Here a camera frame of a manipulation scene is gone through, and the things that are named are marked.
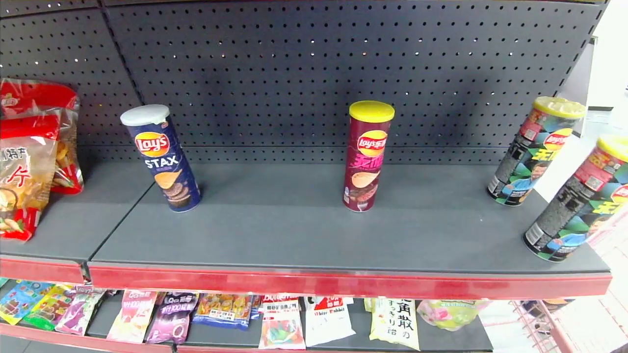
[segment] potato chip can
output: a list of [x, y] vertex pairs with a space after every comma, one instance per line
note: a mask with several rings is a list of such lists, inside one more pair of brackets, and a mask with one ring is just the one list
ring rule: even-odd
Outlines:
[[169, 115], [168, 107], [148, 104], [122, 113], [120, 120], [170, 209], [186, 212], [198, 205], [200, 191]]
[[349, 145], [342, 200], [350, 210], [365, 212], [375, 203], [394, 108], [386, 103], [362, 100], [351, 104], [349, 115]]
[[523, 240], [541, 259], [563, 261], [626, 204], [628, 136], [602, 135]]
[[503, 205], [521, 205], [586, 112], [582, 104], [564, 98], [535, 99], [489, 182], [489, 195]]

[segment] nut snack bag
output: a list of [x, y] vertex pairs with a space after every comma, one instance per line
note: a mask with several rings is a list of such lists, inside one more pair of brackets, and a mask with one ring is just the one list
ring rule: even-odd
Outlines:
[[24, 318], [39, 329], [54, 331], [55, 326], [70, 306], [74, 292], [67, 285], [55, 285]]
[[27, 241], [48, 204], [55, 172], [59, 111], [2, 121], [0, 237]]
[[52, 192], [74, 194], [83, 190], [83, 176], [77, 159], [79, 97], [69, 87], [35, 80], [2, 79], [0, 84], [4, 118], [24, 113], [60, 111], [60, 132], [55, 157]]

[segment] purple candy package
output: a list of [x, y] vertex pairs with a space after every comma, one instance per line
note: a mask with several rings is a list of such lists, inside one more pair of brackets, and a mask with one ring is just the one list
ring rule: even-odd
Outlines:
[[172, 340], [175, 344], [184, 343], [190, 326], [190, 314], [197, 302], [196, 293], [168, 292], [157, 309], [146, 343], [161, 343], [167, 340]]
[[106, 290], [91, 286], [76, 286], [74, 291], [76, 291], [74, 299], [65, 310], [55, 330], [83, 336]]

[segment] lower shelf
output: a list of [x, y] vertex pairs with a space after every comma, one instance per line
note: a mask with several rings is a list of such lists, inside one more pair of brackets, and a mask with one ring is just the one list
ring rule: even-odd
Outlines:
[[[0, 297], [4, 296], [14, 285], [14, 282], [7, 283], [0, 290]], [[121, 300], [121, 294], [105, 299], [92, 319], [87, 335], [84, 337], [44, 331], [29, 327], [23, 322], [15, 326], [3, 322], [0, 323], [0, 335], [116, 353], [172, 353], [174, 346], [171, 344], [129, 344], [106, 339], [111, 324], [122, 306]], [[414, 350], [403, 345], [394, 345], [380, 340], [369, 340], [371, 314], [364, 311], [362, 300], [355, 300], [354, 304], [349, 305], [349, 313], [355, 335], [317, 345], [316, 347], [310, 347], [308, 350], [325, 352], [414, 352]], [[306, 322], [303, 313], [301, 322], [305, 332]], [[423, 352], [492, 351], [492, 345], [479, 318], [476, 318], [475, 321], [456, 332], [438, 329], [420, 318], [418, 318], [417, 322], [419, 342]], [[261, 325], [261, 320], [251, 320], [249, 329], [241, 331], [192, 323], [186, 343], [176, 346], [176, 351], [178, 353], [207, 353], [233, 350], [254, 352], [258, 350]]]

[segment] snack bag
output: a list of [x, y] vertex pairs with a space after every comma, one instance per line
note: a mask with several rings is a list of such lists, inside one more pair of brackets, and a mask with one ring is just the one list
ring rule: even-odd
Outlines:
[[48, 204], [59, 133], [57, 112], [2, 120], [0, 237], [27, 241]]
[[305, 349], [299, 301], [293, 298], [264, 306], [260, 349]]
[[406, 347], [421, 350], [414, 300], [376, 299], [372, 311], [369, 339], [403, 344]]
[[457, 331], [475, 320], [488, 300], [422, 300], [416, 311], [432, 326], [447, 331]]
[[182, 344], [188, 335], [190, 314], [198, 302], [198, 294], [172, 291], [163, 299], [146, 343], [161, 343], [172, 340]]
[[76, 152], [79, 117], [79, 97], [76, 92], [51, 82], [2, 79], [0, 96], [6, 119], [24, 113], [41, 114], [51, 109], [60, 111], [59, 144], [55, 150], [55, 176], [51, 190], [58, 193], [81, 192], [83, 176]]
[[204, 294], [192, 322], [246, 330], [251, 316], [250, 295]]
[[125, 290], [122, 308], [111, 325], [107, 339], [142, 343], [151, 323], [157, 295], [155, 291]]
[[55, 327], [56, 331], [66, 334], [85, 335], [89, 321], [100, 304], [106, 290], [91, 286], [76, 286], [74, 299]]
[[73, 297], [71, 287], [55, 285], [28, 313], [24, 321], [40, 329], [54, 331]]
[[17, 324], [48, 293], [50, 283], [19, 281], [13, 289], [0, 300], [0, 317]]
[[305, 345], [331, 342], [355, 335], [343, 298], [309, 296], [305, 302]]
[[251, 320], [257, 320], [260, 317], [261, 312], [259, 308], [262, 306], [262, 296], [254, 295], [251, 301]]

